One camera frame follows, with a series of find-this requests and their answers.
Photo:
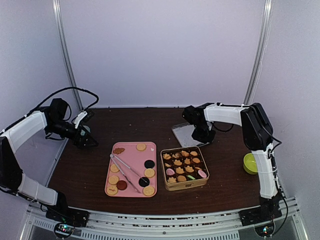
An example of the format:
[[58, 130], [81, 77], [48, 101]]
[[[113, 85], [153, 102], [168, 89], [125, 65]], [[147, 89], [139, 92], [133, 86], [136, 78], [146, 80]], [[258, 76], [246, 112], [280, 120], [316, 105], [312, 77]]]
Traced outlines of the silver tin lid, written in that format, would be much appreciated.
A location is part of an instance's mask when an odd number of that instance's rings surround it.
[[194, 132], [195, 127], [188, 122], [174, 125], [171, 130], [183, 148], [193, 146], [202, 147], [208, 145], [208, 143], [202, 143], [192, 138], [192, 133]]

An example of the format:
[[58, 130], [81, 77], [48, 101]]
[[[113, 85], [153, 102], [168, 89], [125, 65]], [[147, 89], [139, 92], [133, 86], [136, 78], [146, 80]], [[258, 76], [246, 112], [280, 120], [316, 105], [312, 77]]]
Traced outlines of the metal serving tongs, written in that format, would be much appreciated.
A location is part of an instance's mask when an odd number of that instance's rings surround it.
[[142, 192], [138, 189], [138, 187], [131, 181], [128, 174], [120, 167], [119, 163], [124, 165], [132, 174], [134, 174], [139, 179], [142, 177], [134, 168], [132, 168], [130, 165], [128, 165], [125, 161], [120, 159], [118, 156], [114, 154], [110, 154], [110, 159], [113, 161], [113, 163], [119, 168], [120, 173], [123, 175], [123, 177], [127, 180], [127, 182], [133, 187], [133, 189], [141, 194]]

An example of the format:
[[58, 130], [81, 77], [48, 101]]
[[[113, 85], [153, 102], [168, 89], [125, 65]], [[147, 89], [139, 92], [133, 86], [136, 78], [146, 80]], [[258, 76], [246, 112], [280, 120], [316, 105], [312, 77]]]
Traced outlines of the gingerbread brown leaf cookie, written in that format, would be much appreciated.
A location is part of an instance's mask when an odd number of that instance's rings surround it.
[[125, 148], [123, 148], [123, 147], [117, 147], [117, 148], [115, 148], [115, 149], [113, 150], [113, 153], [116, 154], [116, 155], [118, 155], [118, 154], [123, 153], [124, 151], [125, 151]]

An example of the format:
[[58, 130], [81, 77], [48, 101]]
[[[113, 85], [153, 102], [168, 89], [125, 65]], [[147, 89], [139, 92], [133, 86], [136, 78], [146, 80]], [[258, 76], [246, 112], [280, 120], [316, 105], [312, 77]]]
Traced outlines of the pink sandwich cookie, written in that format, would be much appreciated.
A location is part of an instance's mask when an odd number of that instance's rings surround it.
[[171, 168], [167, 168], [165, 173], [168, 175], [168, 176], [173, 176], [175, 174], [175, 171]]
[[206, 178], [207, 177], [207, 174], [201, 169], [198, 170], [197, 173], [201, 178]]

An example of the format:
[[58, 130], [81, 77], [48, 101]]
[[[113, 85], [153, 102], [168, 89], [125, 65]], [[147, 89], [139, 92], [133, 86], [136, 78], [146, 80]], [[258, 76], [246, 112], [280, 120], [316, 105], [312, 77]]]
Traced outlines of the gold cookie tin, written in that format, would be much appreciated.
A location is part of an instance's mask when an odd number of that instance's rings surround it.
[[[164, 149], [160, 152], [160, 157], [164, 184], [168, 191], [186, 190], [207, 184], [210, 173], [199, 147]], [[175, 174], [167, 175], [167, 169], [173, 169]], [[207, 177], [200, 177], [198, 170], [203, 170]], [[192, 175], [196, 180], [188, 179], [187, 175]]]

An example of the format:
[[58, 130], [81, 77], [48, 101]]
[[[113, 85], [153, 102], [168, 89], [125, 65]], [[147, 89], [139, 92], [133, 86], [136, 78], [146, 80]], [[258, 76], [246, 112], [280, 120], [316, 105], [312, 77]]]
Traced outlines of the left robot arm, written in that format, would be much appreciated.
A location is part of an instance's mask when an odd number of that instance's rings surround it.
[[0, 132], [0, 187], [4, 193], [37, 202], [46, 208], [47, 216], [59, 222], [83, 221], [84, 210], [69, 207], [64, 193], [46, 186], [45, 167], [51, 167], [56, 141], [68, 140], [78, 149], [98, 146], [87, 126], [93, 117], [90, 109], [67, 117], [70, 105], [55, 98], [48, 106], [38, 106], [10, 127]]

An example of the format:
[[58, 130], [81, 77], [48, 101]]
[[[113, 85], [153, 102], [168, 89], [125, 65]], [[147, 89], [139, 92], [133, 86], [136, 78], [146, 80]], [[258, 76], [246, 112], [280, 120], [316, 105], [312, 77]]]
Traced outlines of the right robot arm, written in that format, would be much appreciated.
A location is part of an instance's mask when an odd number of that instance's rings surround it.
[[258, 169], [260, 185], [260, 205], [256, 210], [259, 220], [268, 220], [275, 212], [275, 205], [280, 201], [277, 165], [273, 151], [273, 127], [260, 103], [251, 105], [228, 105], [205, 103], [198, 107], [184, 108], [182, 117], [194, 130], [191, 137], [204, 144], [213, 142], [216, 131], [208, 123], [227, 123], [242, 127], [245, 146], [254, 156]]

